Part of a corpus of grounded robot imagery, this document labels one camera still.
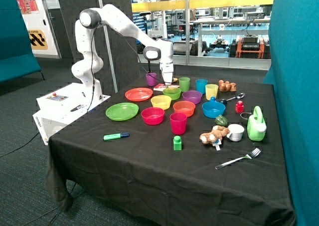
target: teal partition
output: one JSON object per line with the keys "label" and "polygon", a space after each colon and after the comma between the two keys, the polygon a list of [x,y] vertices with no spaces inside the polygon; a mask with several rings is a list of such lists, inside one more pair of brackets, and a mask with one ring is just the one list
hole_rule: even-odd
{"label": "teal partition", "polygon": [[270,23],[274,85],[297,225],[319,224],[319,0],[275,0]]}
{"label": "teal partition", "polygon": [[0,1],[0,82],[41,71],[16,0]]}

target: white control box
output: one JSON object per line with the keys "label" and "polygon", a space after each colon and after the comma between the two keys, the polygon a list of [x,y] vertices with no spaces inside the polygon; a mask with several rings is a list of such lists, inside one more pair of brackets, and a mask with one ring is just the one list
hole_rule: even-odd
{"label": "white control box", "polygon": [[40,110],[33,114],[33,119],[45,145],[48,145],[48,140],[52,135],[110,98],[110,96],[103,95],[98,102],[93,101],[90,106],[91,99],[84,94],[83,87],[83,84],[71,83],[37,98]]}

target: pen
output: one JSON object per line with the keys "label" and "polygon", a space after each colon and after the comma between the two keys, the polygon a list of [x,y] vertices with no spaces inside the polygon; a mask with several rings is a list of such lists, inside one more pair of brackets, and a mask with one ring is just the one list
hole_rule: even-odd
{"label": "pen", "polygon": [[126,138],[129,136],[130,136],[129,132],[118,133],[118,134],[113,134],[113,135],[104,135],[103,140],[104,141],[114,140],[114,139]]}
{"label": "pen", "polygon": [[78,105],[77,107],[73,108],[73,109],[71,110],[71,112],[76,111],[76,110],[78,110],[78,109],[81,109],[81,108],[83,108],[84,106],[85,106],[85,105]]}

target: green marker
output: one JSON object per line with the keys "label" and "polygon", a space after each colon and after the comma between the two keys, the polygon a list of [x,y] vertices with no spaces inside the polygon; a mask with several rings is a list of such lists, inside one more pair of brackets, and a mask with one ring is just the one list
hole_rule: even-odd
{"label": "green marker", "polygon": [[113,134],[113,135],[104,135],[103,136],[103,140],[104,141],[108,141],[108,140],[126,138],[126,137],[129,137],[129,136],[130,136],[129,132],[118,133],[118,134]]}

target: green plate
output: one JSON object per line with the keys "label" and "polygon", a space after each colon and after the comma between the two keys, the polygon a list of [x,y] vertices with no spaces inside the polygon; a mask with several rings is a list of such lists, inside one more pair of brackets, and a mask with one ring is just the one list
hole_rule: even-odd
{"label": "green plate", "polygon": [[137,115],[139,107],[133,103],[119,103],[112,105],[105,112],[111,120],[123,121],[133,118]]}

